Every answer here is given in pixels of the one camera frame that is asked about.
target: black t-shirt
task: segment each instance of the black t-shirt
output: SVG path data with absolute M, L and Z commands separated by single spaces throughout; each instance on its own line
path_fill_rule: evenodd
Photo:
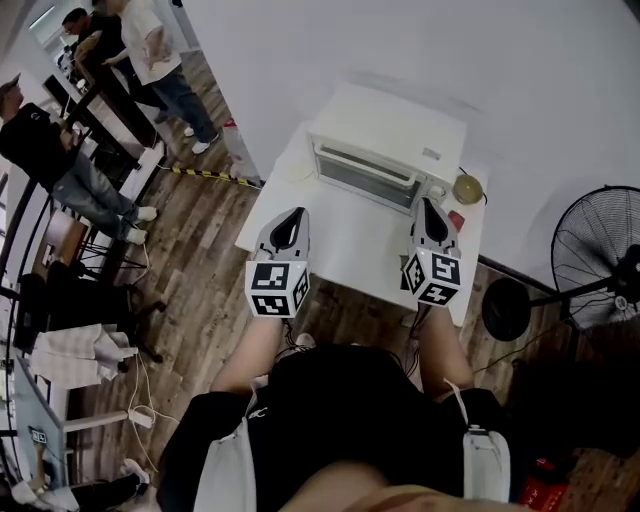
M 493 394 L 463 396 L 473 421 L 504 430 Z M 248 402 L 231 393 L 192 400 L 162 456 L 157 496 L 164 512 L 193 510 L 209 445 L 235 430 Z M 394 485 L 462 494 L 466 426 L 455 397 L 429 401 L 382 350 L 330 345 L 284 358 L 258 390 L 248 425 L 259 511 L 279 510 L 309 477 L 340 460 L 370 464 Z
M 27 103 L 2 126 L 0 154 L 51 192 L 73 165 L 76 153 L 64 149 L 60 126 L 51 122 L 49 114 Z
M 118 16 L 105 16 L 98 12 L 92 13 L 89 29 L 78 35 L 78 42 L 81 43 L 91 34 L 98 31 L 102 31 L 102 35 L 93 52 L 99 55 L 100 59 L 115 57 L 125 49 L 121 35 L 122 22 Z

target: yellow-black tape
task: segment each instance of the yellow-black tape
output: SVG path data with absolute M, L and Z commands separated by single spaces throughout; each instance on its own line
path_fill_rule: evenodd
M 188 174 L 189 176 L 202 176 L 204 178 L 217 178 L 219 180 L 230 181 L 243 185 L 245 187 L 262 188 L 263 183 L 252 183 L 244 178 L 233 178 L 226 172 L 198 171 L 196 169 L 183 169 L 181 167 L 172 167 L 171 170 L 176 174 Z

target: man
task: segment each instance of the man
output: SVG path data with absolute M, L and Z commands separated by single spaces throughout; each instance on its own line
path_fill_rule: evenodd
M 433 308 L 422 323 L 424 394 L 388 352 L 308 349 L 308 334 L 297 342 L 306 338 L 306 350 L 274 364 L 282 322 L 254 318 L 212 392 L 191 401 L 165 448 L 163 512 L 201 512 L 212 503 L 227 512 L 509 510 L 439 494 L 463 495 L 471 424 L 509 442 L 512 499 L 521 490 L 513 476 L 521 458 L 493 394 L 473 389 L 449 311 Z M 268 385 L 258 378 L 267 374 Z
M 144 494 L 149 485 L 149 474 L 143 471 L 136 461 L 125 459 L 122 467 L 122 473 L 125 476 L 117 480 L 45 490 L 43 457 L 46 445 L 34 444 L 37 461 L 36 477 L 29 482 L 19 482 L 11 489 L 13 501 L 20 505 L 30 505 L 35 509 L 54 512 L 77 510 L 100 512 Z
M 156 15 L 151 0 L 108 0 L 110 14 L 122 20 L 122 40 L 126 50 L 106 63 L 117 65 L 129 57 L 140 82 L 151 84 L 169 109 L 189 124 L 186 137 L 195 134 L 192 148 L 199 155 L 219 137 L 200 98 L 182 72 L 180 55 L 170 35 Z
M 101 61 L 115 57 L 125 49 L 120 37 L 120 18 L 117 16 L 106 16 L 99 12 L 93 12 L 89 15 L 83 8 L 78 7 L 65 16 L 62 26 L 67 34 L 78 36 L 78 44 L 82 44 L 96 32 L 101 32 L 100 39 L 92 50 L 92 53 L 97 54 L 97 58 Z M 127 80 L 129 94 L 133 100 L 159 108 L 160 111 L 154 121 L 156 123 L 166 121 L 169 118 L 167 106 L 151 87 L 143 86 L 140 83 L 131 61 L 123 59 L 115 67 Z
M 138 208 L 113 188 L 80 151 L 76 134 L 52 123 L 33 103 L 24 106 L 16 76 L 0 86 L 0 154 L 36 180 L 54 199 L 86 217 L 104 234 L 143 244 L 147 232 L 135 227 L 156 218 L 153 207 Z

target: power strip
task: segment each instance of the power strip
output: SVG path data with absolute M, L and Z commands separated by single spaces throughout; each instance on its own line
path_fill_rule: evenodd
M 142 414 L 141 412 L 134 411 L 132 409 L 129 410 L 129 419 L 144 428 L 151 428 L 153 426 L 153 418 L 151 416 L 147 416 L 146 414 Z

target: white plastic bag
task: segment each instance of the white plastic bag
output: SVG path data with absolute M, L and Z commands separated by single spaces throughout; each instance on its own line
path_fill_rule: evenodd
M 253 160 L 251 160 L 251 156 L 249 156 L 249 151 L 244 145 L 240 130 L 238 130 L 238 126 L 233 119 L 226 122 L 222 127 L 222 137 L 233 160 L 231 177 L 260 183 L 260 175 L 253 164 Z

